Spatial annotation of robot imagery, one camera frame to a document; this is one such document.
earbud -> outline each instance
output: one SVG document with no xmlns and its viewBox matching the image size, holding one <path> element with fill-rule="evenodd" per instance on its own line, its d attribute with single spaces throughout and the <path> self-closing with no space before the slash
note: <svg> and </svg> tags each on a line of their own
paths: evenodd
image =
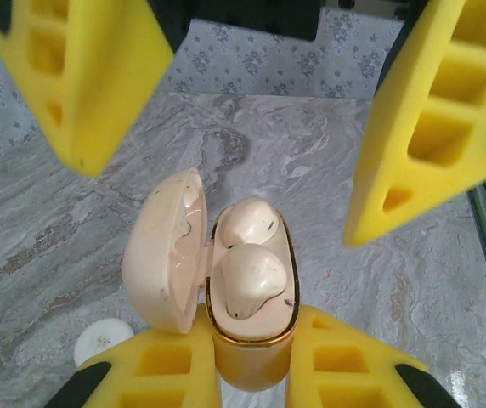
<svg viewBox="0 0 486 408">
<path fill-rule="evenodd" d="M 253 316 L 270 298 L 286 288 L 286 269 L 268 248 L 243 244 L 231 248 L 221 262 L 228 315 Z"/>
<path fill-rule="evenodd" d="M 235 204 L 224 224 L 223 241 L 227 248 L 240 244 L 263 244 L 279 228 L 277 211 L 265 200 L 251 197 Z"/>
</svg>

open earbud case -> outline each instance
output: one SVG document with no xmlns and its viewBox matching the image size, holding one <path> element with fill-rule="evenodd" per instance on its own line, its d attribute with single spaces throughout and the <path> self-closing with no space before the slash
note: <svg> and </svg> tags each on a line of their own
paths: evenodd
<svg viewBox="0 0 486 408">
<path fill-rule="evenodd" d="M 196 169 L 162 182 L 128 240 L 122 273 L 128 298 L 155 329 L 188 333 L 205 287 L 217 369 L 247 391 L 288 372 L 299 308 L 297 269 L 284 219 L 267 202 L 226 208 L 206 246 L 205 193 Z"/>
</svg>

white round object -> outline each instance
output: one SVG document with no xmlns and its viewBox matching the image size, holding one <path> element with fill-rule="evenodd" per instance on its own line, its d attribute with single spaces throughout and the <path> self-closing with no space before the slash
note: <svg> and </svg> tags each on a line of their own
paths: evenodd
<svg viewBox="0 0 486 408">
<path fill-rule="evenodd" d="M 73 349 L 73 360 L 78 368 L 86 360 L 133 336 L 132 327 L 120 319 L 98 320 L 81 333 Z"/>
<path fill-rule="evenodd" d="M 232 319 L 248 319 L 286 288 L 285 265 L 268 248 L 258 244 L 231 248 L 222 260 L 221 270 L 226 310 Z"/>
<path fill-rule="evenodd" d="M 224 224 L 223 242 L 227 248 L 240 244 L 263 244 L 279 228 L 279 214 L 261 198 L 246 198 L 235 204 Z"/>
</svg>

white earbud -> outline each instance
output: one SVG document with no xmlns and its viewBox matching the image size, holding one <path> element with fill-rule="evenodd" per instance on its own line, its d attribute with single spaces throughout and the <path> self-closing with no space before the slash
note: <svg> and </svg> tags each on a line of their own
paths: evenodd
<svg viewBox="0 0 486 408">
<path fill-rule="evenodd" d="M 233 319 L 253 316 L 286 288 L 286 269 L 268 248 L 243 244 L 231 248 L 221 263 L 226 310 Z"/>
<path fill-rule="evenodd" d="M 266 201 L 251 197 L 231 209 L 224 224 L 223 241 L 227 248 L 240 244 L 263 244 L 279 228 L 279 215 Z"/>
</svg>

earbud case lid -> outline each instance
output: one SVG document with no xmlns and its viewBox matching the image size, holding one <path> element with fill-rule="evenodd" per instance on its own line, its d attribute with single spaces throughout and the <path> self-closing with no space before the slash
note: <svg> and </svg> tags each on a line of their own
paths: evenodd
<svg viewBox="0 0 486 408">
<path fill-rule="evenodd" d="M 188 333 L 205 281 L 207 210 L 196 168 L 150 193 L 128 239 L 122 279 L 135 310 L 152 327 Z"/>
</svg>

